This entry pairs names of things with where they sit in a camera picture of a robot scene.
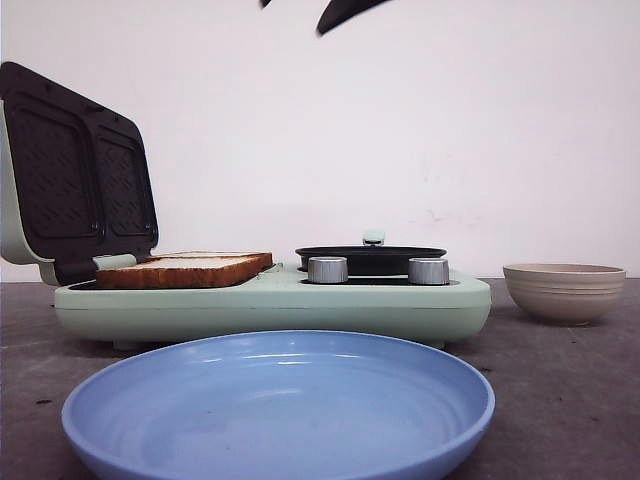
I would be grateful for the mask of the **mint green sandwich maker lid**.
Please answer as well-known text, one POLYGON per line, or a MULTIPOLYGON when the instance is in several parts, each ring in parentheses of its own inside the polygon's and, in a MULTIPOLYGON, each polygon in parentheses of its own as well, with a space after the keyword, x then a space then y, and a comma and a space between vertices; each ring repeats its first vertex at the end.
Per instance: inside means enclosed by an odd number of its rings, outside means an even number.
POLYGON ((158 243, 135 123, 14 62, 1 66, 1 255, 64 286, 96 258, 136 262, 158 243))

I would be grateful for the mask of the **bread slice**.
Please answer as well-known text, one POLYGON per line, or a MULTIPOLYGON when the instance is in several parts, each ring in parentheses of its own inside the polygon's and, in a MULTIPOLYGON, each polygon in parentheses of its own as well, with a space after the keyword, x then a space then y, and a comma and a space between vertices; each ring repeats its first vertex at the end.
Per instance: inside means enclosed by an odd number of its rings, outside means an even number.
POLYGON ((271 268, 271 252, 244 257, 145 260, 139 264, 96 272, 102 289, 219 288, 249 280, 271 268))
POLYGON ((150 255, 147 260, 160 260, 160 259, 179 259, 179 258, 229 258, 229 257, 244 257, 249 255, 250 252, 217 252, 217 251, 204 251, 194 250, 185 252, 171 252, 150 255))

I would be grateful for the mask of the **beige ceramic bowl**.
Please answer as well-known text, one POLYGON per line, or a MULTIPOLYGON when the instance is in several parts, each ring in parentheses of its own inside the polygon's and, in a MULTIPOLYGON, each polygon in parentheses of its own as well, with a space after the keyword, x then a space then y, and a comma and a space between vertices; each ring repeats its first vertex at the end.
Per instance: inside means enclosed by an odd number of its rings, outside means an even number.
POLYGON ((620 267, 520 263, 503 267, 508 292, 529 315, 556 325, 585 325, 612 310, 621 298, 620 267))

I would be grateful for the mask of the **mint green breakfast maker base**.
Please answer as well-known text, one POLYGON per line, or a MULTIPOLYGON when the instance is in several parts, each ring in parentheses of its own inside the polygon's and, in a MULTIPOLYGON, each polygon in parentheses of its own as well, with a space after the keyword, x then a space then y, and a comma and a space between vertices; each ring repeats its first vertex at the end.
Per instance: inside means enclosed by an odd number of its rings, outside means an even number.
POLYGON ((439 345, 483 328, 491 292, 487 283, 456 270, 444 286, 412 285, 404 276, 316 285, 296 266, 278 264, 224 288, 108 290, 86 282, 56 289, 54 307, 68 332, 115 344, 339 330, 439 345))

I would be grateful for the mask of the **black frying pan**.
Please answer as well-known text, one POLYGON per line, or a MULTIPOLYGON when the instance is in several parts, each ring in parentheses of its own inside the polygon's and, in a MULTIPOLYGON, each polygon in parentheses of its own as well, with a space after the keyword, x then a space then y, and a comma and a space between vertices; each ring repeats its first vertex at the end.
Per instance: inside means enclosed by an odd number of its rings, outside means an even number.
POLYGON ((442 248, 384 245, 385 233, 369 230, 362 236, 361 245, 311 246, 295 250, 300 256, 300 270, 306 272, 312 257, 344 257, 350 276, 407 275, 411 258, 442 258, 442 248))

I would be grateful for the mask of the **left silver control knob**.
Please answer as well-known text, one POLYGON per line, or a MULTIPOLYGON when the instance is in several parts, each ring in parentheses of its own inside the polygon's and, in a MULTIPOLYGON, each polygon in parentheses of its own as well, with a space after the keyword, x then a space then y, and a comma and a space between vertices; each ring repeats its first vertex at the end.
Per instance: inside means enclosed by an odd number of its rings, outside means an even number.
POLYGON ((346 257, 310 257, 307 265, 308 281, 312 284, 342 284, 348 281, 346 257))

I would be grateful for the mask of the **silver control knob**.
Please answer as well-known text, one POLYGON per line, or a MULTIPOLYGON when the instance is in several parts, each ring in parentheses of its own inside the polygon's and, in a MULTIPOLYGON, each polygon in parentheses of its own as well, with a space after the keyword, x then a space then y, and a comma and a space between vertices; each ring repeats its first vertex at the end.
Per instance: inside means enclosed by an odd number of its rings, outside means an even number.
POLYGON ((342 284, 348 281, 346 257, 310 257, 307 265, 308 281, 312 284, 342 284))
POLYGON ((410 258, 408 260, 408 281, 414 285, 448 285, 450 283, 448 260, 445 258, 410 258))

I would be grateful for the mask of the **right silver control knob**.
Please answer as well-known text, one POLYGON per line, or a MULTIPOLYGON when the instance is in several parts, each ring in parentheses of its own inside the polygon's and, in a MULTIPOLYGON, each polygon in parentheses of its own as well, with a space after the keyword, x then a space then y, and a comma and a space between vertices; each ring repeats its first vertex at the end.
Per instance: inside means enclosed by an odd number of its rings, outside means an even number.
POLYGON ((408 260, 408 281, 414 285, 448 285, 450 283, 448 260, 445 258, 410 258, 408 260))

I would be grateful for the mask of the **blue plate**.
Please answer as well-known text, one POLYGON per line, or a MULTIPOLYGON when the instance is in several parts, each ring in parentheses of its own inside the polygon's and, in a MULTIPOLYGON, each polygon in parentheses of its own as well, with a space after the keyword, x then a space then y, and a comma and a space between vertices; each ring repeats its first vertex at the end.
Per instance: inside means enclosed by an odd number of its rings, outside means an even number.
POLYGON ((440 350, 274 331, 119 361, 72 391, 61 421, 102 479, 440 479, 494 408, 486 378, 440 350))

